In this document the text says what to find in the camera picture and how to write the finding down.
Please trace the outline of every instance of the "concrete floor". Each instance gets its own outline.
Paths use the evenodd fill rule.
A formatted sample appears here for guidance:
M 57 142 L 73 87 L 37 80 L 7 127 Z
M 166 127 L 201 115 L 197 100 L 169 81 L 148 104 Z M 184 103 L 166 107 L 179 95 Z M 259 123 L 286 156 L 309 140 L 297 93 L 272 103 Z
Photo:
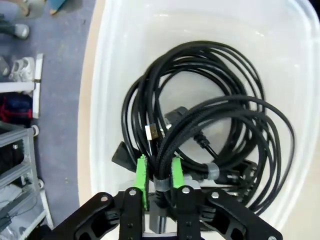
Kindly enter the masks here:
M 69 0 L 67 11 L 52 17 L 47 3 L 43 15 L 16 18 L 18 8 L 0 1 L 0 12 L 14 23 L 30 26 L 27 40 L 0 34 L 0 55 L 10 65 L 22 57 L 44 53 L 40 119 L 37 139 L 38 175 L 45 183 L 54 224 L 79 207 L 77 181 L 77 121 L 79 91 L 93 0 Z

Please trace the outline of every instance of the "gray shoe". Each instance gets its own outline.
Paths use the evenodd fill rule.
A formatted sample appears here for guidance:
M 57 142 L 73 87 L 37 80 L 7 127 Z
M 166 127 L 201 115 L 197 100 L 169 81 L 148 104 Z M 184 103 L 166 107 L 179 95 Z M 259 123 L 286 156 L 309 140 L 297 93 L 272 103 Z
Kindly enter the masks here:
M 14 35 L 20 39 L 26 39 L 29 36 L 30 29 L 25 24 L 16 24 L 14 29 Z
M 10 73 L 10 67 L 3 56 L 0 56 L 0 73 L 2 73 L 4 77 Z

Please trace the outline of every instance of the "cable bundle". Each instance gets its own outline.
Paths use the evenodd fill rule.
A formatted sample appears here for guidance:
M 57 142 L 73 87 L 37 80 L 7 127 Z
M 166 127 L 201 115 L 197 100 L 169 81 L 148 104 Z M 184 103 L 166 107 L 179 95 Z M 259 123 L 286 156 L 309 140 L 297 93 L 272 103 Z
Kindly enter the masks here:
M 215 83 L 225 96 L 194 106 L 167 130 L 159 97 L 169 80 L 181 72 L 206 77 Z M 274 122 L 266 115 L 266 109 L 276 113 L 286 123 L 292 136 L 291 153 L 282 177 L 279 135 Z M 261 214 L 284 185 L 293 160 L 295 139 L 288 119 L 278 109 L 265 102 L 258 72 L 239 51 L 226 44 L 211 41 L 188 42 L 171 49 L 154 61 L 145 74 L 131 86 L 121 112 L 122 133 L 130 158 L 137 164 L 140 154 L 148 156 L 149 167 L 160 180 L 170 176 L 171 160 L 175 155 L 182 158 L 184 172 L 194 172 L 206 178 L 208 165 L 193 161 L 179 147 L 198 133 L 205 133 L 208 126 L 222 119 L 231 119 L 230 131 L 222 150 L 215 153 L 210 146 L 206 146 L 205 149 L 212 155 L 220 171 L 236 167 L 255 148 L 258 149 L 257 168 L 252 179 L 245 185 L 222 188 L 226 191 L 234 188 L 249 189 L 242 201 L 247 205 L 261 182 L 268 162 L 268 181 L 262 192 L 248 206 L 252 211 Z M 129 121 L 133 136 L 129 133 Z M 145 126 L 152 123 L 155 123 L 160 136 L 155 139 L 156 155 L 150 152 L 145 132 Z M 161 136 L 161 129 L 164 131 L 164 137 Z

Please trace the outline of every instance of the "translucent plastic tub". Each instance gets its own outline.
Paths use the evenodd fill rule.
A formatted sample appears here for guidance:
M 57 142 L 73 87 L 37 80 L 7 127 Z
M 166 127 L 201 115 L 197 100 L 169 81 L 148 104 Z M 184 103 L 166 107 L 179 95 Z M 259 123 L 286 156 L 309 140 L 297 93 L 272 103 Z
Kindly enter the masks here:
M 303 186 L 318 137 L 320 28 L 307 0 L 106 1 L 92 80 L 92 193 L 105 191 L 115 195 L 121 183 L 134 179 L 133 173 L 111 163 L 123 139 L 121 108 L 131 84 L 157 57 L 195 40 L 228 44 L 251 60 L 261 76 L 267 102 L 280 109 L 295 129 L 296 154 L 290 175 L 262 215 L 280 230 Z M 214 84 L 198 75 L 179 74 L 163 91 L 162 111 L 191 107 L 221 94 Z M 270 117 L 280 134 L 285 166 L 289 134 L 281 120 L 272 114 Z M 225 141 L 228 128 L 228 121 L 221 122 L 206 135 L 216 150 Z M 210 159 L 198 146 L 186 144 L 190 155 L 203 162 Z M 256 153 L 249 159 L 254 161 Z M 117 237 L 114 231 L 109 239 Z

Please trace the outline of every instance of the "silver bolt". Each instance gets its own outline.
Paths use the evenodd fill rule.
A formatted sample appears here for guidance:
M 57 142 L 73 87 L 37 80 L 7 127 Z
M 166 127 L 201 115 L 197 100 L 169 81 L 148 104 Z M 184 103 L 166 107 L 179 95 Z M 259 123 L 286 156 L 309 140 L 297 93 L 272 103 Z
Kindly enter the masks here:
M 106 201 L 108 201 L 108 197 L 107 196 L 101 197 L 101 202 L 106 202 Z
M 214 192 L 211 194 L 211 197 L 212 197 L 213 199 L 217 199 L 217 198 L 219 198 L 219 193 L 217 193 L 216 191 L 214 191 Z
M 130 190 L 130 192 L 129 192 L 129 194 L 130 194 L 131 196 L 136 195 L 136 193 L 137 193 L 137 191 L 136 191 L 136 190 L 134 190 L 134 189 Z
M 184 194 L 188 194 L 188 193 L 190 193 L 190 189 L 187 188 L 187 187 L 184 187 L 184 188 L 182 189 L 182 192 L 183 192 Z

